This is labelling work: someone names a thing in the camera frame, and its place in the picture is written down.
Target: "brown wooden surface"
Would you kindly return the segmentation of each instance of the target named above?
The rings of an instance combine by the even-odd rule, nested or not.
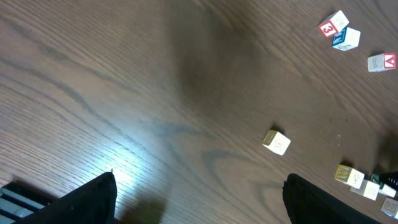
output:
[[[330,47],[318,24],[343,10],[360,46]],[[333,180],[394,148],[396,0],[0,1],[0,185],[57,197],[113,169],[116,217],[162,223],[290,223],[295,172],[383,223],[377,201]],[[261,146],[277,125],[284,156]]]

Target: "block with red side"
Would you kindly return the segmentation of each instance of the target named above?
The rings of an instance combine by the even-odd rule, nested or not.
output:
[[[384,53],[368,58],[369,72],[381,72],[397,68],[397,55],[395,53]]]
[[[327,17],[318,27],[325,37],[333,37],[342,31],[348,23],[347,17],[340,10]]]

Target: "yellow block face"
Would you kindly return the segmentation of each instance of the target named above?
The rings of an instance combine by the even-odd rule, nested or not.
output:
[[[274,140],[276,133],[278,133],[278,132],[274,131],[274,130],[270,130],[268,132],[267,136],[264,138],[264,140],[262,140],[262,144],[269,146],[271,144],[272,140]]]
[[[352,170],[353,168],[351,167],[339,165],[335,174],[335,179],[347,183]]]

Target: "number 3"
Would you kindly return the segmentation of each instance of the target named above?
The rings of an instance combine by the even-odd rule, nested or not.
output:
[[[328,34],[330,31],[333,30],[332,26],[329,26],[328,28],[329,28],[328,30],[326,30],[326,28],[323,28],[324,33]]]

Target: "cube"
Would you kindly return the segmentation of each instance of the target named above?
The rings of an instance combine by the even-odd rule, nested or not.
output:
[[[283,155],[289,144],[290,139],[274,130],[270,130],[262,141],[263,146],[278,155]]]
[[[379,194],[383,194],[385,196],[392,197],[392,198],[394,198],[396,196],[397,191],[395,189],[393,189],[392,187],[388,186],[387,184],[380,182],[378,175],[373,174],[371,176],[371,182],[374,182],[374,183],[380,185]]]
[[[381,72],[397,68],[397,55],[395,53],[384,53],[368,58],[369,72]]]
[[[380,185],[375,184],[374,182],[368,180],[363,180],[361,187],[359,189],[351,187],[349,190],[359,195],[362,195],[363,197],[376,200],[377,194],[379,193],[379,188]]]
[[[359,45],[360,38],[360,31],[345,27],[340,33],[334,36],[331,46],[333,48],[346,51],[356,48]]]
[[[383,206],[381,207],[381,211],[384,212],[385,214],[398,219],[398,202],[396,200],[393,200],[391,198],[386,198],[384,200]]]
[[[340,10],[327,17],[318,27],[325,37],[331,37],[341,32],[348,23],[347,17]]]
[[[339,165],[335,174],[335,180],[338,180],[356,189],[361,187],[364,177],[365,174],[352,167],[344,165]]]

